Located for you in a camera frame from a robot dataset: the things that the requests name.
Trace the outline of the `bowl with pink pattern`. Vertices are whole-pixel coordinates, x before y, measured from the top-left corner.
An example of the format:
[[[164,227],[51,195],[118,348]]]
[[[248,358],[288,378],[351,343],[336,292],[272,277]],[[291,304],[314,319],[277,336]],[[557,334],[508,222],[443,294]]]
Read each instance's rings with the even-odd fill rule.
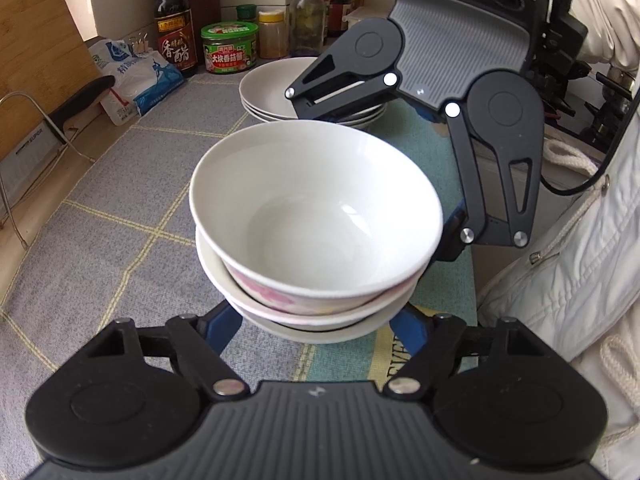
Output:
[[[256,301],[252,296],[247,295],[240,285],[232,278],[221,258],[208,246],[206,238],[200,229],[195,230],[195,247],[200,259],[201,266],[209,281],[218,289],[228,303],[232,302],[247,310],[251,314],[258,316],[262,320],[275,322],[286,327],[296,328],[296,330],[338,330],[346,326],[351,326],[372,314],[380,312],[388,307],[394,300],[398,299],[408,289],[416,288],[423,270],[408,278],[405,283],[399,284],[380,296],[363,304],[343,312],[322,313],[322,314],[298,314],[281,311],[267,307]]]

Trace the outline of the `bamboo cutting board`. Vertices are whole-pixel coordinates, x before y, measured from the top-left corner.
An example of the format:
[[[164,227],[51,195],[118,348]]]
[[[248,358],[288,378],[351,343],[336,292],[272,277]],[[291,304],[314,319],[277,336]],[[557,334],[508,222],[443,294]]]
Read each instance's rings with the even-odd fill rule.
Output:
[[[99,76],[65,0],[1,0],[1,97],[25,91],[52,112]]]

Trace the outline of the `grey checked table mat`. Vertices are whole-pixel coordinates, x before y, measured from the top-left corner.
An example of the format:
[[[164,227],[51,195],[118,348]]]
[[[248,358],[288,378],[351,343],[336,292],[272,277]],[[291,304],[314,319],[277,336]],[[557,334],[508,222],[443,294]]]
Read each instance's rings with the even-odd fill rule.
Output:
[[[21,479],[40,462],[24,422],[30,395],[115,318],[161,326],[179,313],[204,314],[222,300],[194,246],[188,184],[205,152],[258,124],[240,104],[241,76],[198,74],[171,93],[54,198],[52,216],[29,251],[10,263],[1,248],[1,479]],[[391,102],[370,133],[409,156],[451,212],[461,200],[448,139],[407,104]],[[411,302],[476,324],[469,251],[434,263]],[[374,380],[408,360],[388,325],[344,344],[298,344],[243,322],[222,358],[252,388],[261,380]]]

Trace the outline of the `yellow lidded spice jar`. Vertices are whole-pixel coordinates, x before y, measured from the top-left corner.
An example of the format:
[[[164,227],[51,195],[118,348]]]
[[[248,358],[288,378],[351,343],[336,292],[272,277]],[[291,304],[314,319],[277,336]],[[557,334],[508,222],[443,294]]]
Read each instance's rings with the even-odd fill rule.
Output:
[[[288,55],[288,26],[285,10],[259,11],[259,56],[277,60]]]

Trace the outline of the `green capped bottle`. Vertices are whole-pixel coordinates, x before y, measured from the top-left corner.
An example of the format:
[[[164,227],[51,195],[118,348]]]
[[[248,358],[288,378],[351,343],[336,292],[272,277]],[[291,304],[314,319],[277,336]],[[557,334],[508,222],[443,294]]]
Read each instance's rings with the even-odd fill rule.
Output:
[[[236,17],[240,22],[256,23],[257,6],[253,3],[239,4],[235,7]]]

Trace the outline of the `white plate with fruit print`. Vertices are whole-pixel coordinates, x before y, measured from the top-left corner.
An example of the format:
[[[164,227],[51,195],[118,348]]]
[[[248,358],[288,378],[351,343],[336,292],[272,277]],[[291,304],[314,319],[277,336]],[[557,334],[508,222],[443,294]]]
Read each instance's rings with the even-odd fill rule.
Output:
[[[296,120],[293,104],[285,90],[316,59],[284,58],[258,66],[246,74],[239,84],[241,104],[250,116],[261,122]]]

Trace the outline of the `white blue salt bag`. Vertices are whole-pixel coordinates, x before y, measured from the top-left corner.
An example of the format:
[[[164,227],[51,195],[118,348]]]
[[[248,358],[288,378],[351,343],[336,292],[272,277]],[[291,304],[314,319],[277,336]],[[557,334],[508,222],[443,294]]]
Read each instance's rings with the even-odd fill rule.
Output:
[[[125,41],[102,39],[89,52],[101,74],[115,79],[100,102],[115,126],[145,115],[184,83],[180,70],[155,50],[136,53]]]

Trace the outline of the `green lidded sauce jar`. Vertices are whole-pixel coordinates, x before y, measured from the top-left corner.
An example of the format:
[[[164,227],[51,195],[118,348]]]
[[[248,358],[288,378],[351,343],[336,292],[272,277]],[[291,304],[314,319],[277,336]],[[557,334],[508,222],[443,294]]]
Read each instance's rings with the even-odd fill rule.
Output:
[[[211,74],[235,74],[257,62],[258,26],[250,22],[220,22],[204,26],[201,40],[205,69]]]

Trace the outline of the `dark vinegar bottle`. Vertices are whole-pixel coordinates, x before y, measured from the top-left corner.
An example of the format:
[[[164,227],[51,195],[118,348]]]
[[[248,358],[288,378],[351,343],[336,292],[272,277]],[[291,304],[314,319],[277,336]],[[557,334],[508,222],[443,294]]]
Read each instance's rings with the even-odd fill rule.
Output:
[[[186,0],[156,0],[157,50],[186,78],[198,71],[192,13]]]

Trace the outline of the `metal binder clip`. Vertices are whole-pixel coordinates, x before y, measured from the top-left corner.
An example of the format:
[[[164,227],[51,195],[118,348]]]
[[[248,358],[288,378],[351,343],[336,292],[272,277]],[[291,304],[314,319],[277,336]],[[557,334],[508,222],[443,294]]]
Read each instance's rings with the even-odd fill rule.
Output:
[[[151,50],[147,32],[138,32],[137,35],[130,36],[127,44],[135,55],[146,55]]]

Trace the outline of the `small white bowl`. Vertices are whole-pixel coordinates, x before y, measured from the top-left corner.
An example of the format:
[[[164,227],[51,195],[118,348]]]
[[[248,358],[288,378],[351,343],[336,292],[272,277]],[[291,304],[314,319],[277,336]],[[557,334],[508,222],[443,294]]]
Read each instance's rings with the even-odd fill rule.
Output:
[[[286,327],[275,322],[262,320],[242,307],[236,306],[233,302],[230,306],[238,312],[242,318],[245,318],[248,322],[273,336],[289,341],[300,342],[301,344],[338,344],[339,342],[345,342],[366,336],[390,322],[390,320],[403,307],[405,307],[415,290],[415,288],[408,289],[388,307],[382,309],[378,313],[372,314],[368,318],[364,318],[362,321],[352,324],[351,326],[339,328],[338,330],[320,330],[320,332],[296,330],[296,328]]]

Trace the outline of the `clear glass bottle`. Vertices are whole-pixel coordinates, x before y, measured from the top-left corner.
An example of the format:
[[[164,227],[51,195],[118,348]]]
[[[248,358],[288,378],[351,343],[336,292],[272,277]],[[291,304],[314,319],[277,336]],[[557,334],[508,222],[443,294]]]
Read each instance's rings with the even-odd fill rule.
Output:
[[[318,56],[324,43],[326,2],[324,0],[292,0],[288,8],[291,58]]]

